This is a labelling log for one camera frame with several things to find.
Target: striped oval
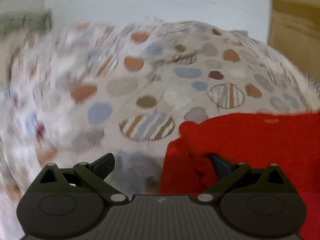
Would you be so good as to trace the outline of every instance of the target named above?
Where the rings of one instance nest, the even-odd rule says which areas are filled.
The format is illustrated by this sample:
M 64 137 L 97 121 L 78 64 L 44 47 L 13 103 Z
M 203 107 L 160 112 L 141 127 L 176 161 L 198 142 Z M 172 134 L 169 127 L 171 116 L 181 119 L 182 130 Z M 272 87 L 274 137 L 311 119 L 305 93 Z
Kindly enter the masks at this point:
M 172 134 L 175 124 L 165 113 L 140 114 L 119 123 L 122 135 L 135 142 L 159 141 Z
M 236 85 L 231 83 L 214 86 L 208 96 L 212 102 L 224 109 L 232 109 L 244 104 L 244 94 Z

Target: red garment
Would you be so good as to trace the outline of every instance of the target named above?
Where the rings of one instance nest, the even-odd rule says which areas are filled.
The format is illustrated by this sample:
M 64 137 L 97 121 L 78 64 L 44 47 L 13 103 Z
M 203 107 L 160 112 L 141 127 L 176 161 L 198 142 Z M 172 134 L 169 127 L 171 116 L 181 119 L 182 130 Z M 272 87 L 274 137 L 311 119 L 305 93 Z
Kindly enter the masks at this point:
M 214 185 L 210 153 L 257 169 L 277 163 L 307 206 L 300 235 L 320 238 L 320 113 L 229 114 L 184 122 L 179 130 L 181 137 L 167 149 L 160 194 L 197 195 Z

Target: brown wooden surface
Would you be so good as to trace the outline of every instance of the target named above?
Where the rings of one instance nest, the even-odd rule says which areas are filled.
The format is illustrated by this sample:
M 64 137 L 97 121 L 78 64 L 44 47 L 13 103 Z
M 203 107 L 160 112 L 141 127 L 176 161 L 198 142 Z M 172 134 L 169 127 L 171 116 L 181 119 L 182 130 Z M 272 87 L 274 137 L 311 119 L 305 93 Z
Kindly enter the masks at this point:
M 273 0 L 268 44 L 320 82 L 320 0 Z

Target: pillow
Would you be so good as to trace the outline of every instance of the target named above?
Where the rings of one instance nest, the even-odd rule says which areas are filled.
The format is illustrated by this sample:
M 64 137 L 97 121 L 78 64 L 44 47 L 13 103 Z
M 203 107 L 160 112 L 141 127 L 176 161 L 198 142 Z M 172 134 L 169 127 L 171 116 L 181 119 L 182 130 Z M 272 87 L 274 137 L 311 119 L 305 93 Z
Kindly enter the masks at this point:
M 24 45 L 27 34 L 28 31 L 13 32 L 0 40 L 0 83 L 9 82 L 12 57 Z

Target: patterned blanket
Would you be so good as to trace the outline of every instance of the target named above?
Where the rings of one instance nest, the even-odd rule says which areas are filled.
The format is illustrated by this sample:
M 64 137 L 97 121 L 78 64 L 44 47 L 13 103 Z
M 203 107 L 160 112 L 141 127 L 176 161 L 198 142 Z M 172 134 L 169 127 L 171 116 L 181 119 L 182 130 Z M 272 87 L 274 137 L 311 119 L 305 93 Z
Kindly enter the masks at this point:
M 183 121 L 320 108 L 283 55 L 246 32 L 196 21 L 81 24 L 35 36 L 15 55 L 1 96 L 3 240 L 22 234 L 12 228 L 13 207 L 48 162 L 71 167 L 112 152 L 111 185 L 129 196 L 156 194 Z

